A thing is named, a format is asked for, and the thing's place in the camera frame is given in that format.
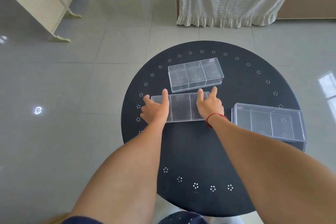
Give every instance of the dark blue shorts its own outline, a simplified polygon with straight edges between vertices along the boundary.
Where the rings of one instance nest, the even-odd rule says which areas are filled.
[[[193,212],[179,211],[173,213],[162,221],[159,224],[208,224],[208,222],[203,218],[202,215]],[[66,219],[62,224],[103,224],[99,221],[88,217],[73,216]]]

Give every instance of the hand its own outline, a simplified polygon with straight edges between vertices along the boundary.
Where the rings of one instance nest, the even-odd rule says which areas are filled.
[[[166,89],[162,91],[162,104],[155,103],[149,99],[149,95],[145,95],[143,100],[145,106],[141,107],[142,113],[140,114],[140,117],[148,124],[154,120],[166,123],[169,113],[168,91]]]
[[[224,107],[222,106],[222,101],[216,98],[217,87],[213,87],[210,95],[204,100],[204,92],[202,89],[198,90],[197,93],[197,108],[199,114],[203,119],[207,119],[209,115],[213,113],[220,113],[224,115]]]

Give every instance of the plastic box lid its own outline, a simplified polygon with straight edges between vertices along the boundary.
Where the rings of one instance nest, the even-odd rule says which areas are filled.
[[[236,103],[231,119],[241,128],[281,141],[306,142],[300,110]]]
[[[209,92],[204,92],[204,99],[208,95]],[[162,103],[162,96],[152,96],[151,99],[156,103]],[[204,120],[197,109],[197,93],[168,95],[168,99],[169,114],[167,122]]]
[[[217,58],[169,66],[168,74],[173,93],[219,85],[224,78]]]

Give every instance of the person's left hand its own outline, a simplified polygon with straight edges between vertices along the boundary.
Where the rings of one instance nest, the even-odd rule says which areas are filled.
[[[168,91],[166,89],[162,91],[162,104],[149,99],[149,95],[145,95],[143,100],[146,105],[141,107],[140,117],[148,124],[156,120],[166,123],[169,113]]]

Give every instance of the person's right hand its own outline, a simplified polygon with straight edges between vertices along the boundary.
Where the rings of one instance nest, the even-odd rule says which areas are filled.
[[[209,115],[213,113],[220,113],[224,115],[224,107],[222,106],[222,101],[216,98],[217,87],[213,87],[210,95],[204,100],[204,92],[202,89],[198,90],[197,93],[197,108],[199,114],[203,119],[207,119]]]

